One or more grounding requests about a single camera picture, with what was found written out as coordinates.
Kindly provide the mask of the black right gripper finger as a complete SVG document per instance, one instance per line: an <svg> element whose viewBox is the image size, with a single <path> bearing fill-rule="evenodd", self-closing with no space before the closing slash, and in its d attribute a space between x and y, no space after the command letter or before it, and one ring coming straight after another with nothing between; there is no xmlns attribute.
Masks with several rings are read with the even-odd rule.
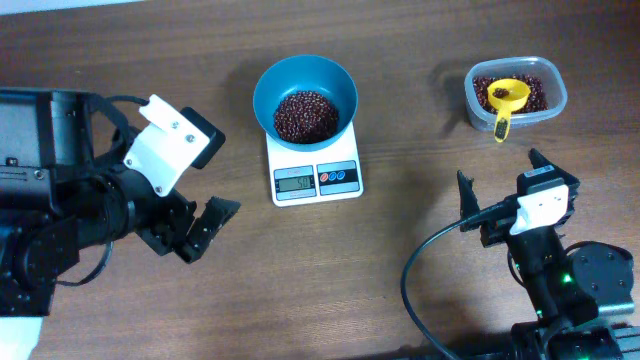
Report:
<svg viewBox="0 0 640 360"><path fill-rule="evenodd" d="M473 178L464 175L461 170L456 173L460 196L460 217L464 223L460 226L461 232L477 229L480 226L481 209L473 190Z"/></svg>
<svg viewBox="0 0 640 360"><path fill-rule="evenodd" d="M552 163L544 155L542 155L537 149L535 148L530 149L528 153L528 157L532 166L535 169L541 168L547 165L552 165L555 171L564 180L564 183L569 187L570 190L577 190L579 188L580 180L576 176L570 174L569 172L565 171L558 165Z"/></svg>

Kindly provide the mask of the yellow plastic measuring scoop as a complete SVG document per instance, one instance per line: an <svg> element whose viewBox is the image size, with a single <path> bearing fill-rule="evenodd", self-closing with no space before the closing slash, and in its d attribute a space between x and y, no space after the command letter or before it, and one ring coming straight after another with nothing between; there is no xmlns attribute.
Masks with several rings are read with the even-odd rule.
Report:
<svg viewBox="0 0 640 360"><path fill-rule="evenodd" d="M492 93L495 88L506 88L510 94L504 98L495 98ZM506 140L511 126L511 116L521 109L527 102L530 94L528 86L516 79L505 78L491 83L488 87L488 99L490 104L497 109L494 123L494 139L498 143Z"/></svg>

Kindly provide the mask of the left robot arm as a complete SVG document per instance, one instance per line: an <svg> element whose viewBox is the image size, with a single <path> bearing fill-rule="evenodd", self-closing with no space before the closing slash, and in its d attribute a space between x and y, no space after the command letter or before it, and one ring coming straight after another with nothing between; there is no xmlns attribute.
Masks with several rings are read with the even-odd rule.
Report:
<svg viewBox="0 0 640 360"><path fill-rule="evenodd" d="M1 355L35 349L54 292L83 249L109 260L117 240L139 236L156 254L199 260L239 203L204 207L176 183L205 167L225 135L190 107L137 98L143 129L121 96L5 88L1 92Z"/></svg>

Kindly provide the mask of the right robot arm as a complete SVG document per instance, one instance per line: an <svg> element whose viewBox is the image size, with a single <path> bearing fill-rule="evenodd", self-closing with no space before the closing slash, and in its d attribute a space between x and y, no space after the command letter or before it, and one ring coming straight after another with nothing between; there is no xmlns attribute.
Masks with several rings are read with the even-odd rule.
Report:
<svg viewBox="0 0 640 360"><path fill-rule="evenodd" d="M639 329L622 321L635 310L632 254L598 241L563 246L558 230L575 212L580 181L536 149L528 158L516 192L485 209L472 179L457 175L462 231L479 230L484 247L506 245L536 312L513 325L506 358L638 358Z"/></svg>

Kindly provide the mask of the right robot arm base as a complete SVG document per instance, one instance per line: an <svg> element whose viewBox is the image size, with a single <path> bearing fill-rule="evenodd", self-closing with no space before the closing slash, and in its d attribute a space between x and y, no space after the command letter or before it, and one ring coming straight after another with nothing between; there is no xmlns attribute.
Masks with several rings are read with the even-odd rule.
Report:
<svg viewBox="0 0 640 360"><path fill-rule="evenodd" d="M595 304L598 317L632 314L633 256L624 248L582 242L569 254L575 285Z"/></svg>

